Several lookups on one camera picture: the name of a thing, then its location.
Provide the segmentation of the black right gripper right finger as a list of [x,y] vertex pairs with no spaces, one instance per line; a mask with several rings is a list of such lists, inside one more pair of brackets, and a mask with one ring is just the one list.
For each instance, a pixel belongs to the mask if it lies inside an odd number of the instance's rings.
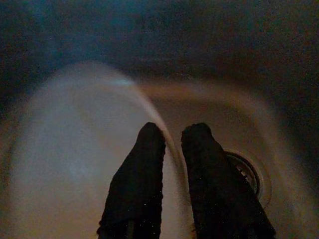
[[181,148],[197,238],[275,238],[276,231],[254,190],[226,157],[207,124],[186,127]]

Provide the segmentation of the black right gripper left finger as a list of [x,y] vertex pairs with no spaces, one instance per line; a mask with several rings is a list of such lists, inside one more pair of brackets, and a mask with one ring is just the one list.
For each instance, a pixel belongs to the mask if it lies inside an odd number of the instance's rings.
[[158,239],[161,230],[165,139],[146,123],[110,183],[99,221],[100,239]]

